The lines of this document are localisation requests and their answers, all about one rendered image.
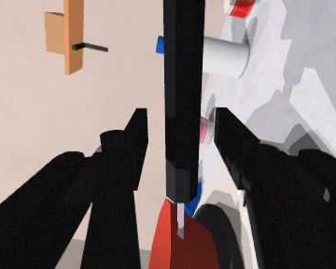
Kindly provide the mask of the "white hot plate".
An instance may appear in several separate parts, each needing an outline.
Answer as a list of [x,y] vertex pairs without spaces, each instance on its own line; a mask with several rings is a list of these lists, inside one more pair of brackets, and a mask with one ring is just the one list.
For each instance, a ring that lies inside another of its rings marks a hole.
[[212,235],[219,269],[258,269],[244,193],[219,154],[193,215]]

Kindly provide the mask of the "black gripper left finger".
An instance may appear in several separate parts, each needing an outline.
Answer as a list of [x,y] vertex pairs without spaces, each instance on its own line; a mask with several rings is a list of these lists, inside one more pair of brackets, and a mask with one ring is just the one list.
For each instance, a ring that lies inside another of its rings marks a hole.
[[147,108],[100,141],[90,157],[54,157],[0,204],[0,269],[55,269],[90,206],[80,269],[141,269],[133,191],[147,152]]

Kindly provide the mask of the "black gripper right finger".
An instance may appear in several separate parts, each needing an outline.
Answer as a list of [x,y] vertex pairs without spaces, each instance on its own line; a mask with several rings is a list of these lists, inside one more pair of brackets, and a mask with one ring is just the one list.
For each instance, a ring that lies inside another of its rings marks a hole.
[[258,269],[336,269],[336,158],[319,149],[287,155],[226,107],[216,107],[214,143],[245,191]]

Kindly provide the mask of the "blue plastic bin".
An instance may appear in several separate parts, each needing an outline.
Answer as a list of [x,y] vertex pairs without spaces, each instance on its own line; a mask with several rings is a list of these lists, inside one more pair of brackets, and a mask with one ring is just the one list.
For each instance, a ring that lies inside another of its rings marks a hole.
[[195,210],[198,206],[198,203],[201,200],[201,191],[202,191],[202,183],[198,183],[198,194],[197,194],[197,196],[193,200],[191,200],[188,204],[184,204],[184,211],[187,214],[189,214],[191,217],[193,217],[194,212],[195,212]]

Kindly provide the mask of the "red frying pan with black handle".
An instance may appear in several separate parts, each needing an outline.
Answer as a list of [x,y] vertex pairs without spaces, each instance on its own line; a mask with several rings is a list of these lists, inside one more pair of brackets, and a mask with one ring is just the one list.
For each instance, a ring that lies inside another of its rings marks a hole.
[[[184,212],[198,194],[205,0],[163,0],[166,196],[148,269],[219,269],[209,231]],[[168,200],[168,201],[167,201]]]

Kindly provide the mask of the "white bottle with blue cap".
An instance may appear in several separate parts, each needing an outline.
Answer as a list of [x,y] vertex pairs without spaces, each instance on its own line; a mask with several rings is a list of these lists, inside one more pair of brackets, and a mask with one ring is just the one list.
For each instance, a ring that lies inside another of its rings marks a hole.
[[[163,36],[158,36],[156,52],[163,54]],[[239,78],[245,71],[249,58],[246,44],[204,36],[203,72],[228,78]]]

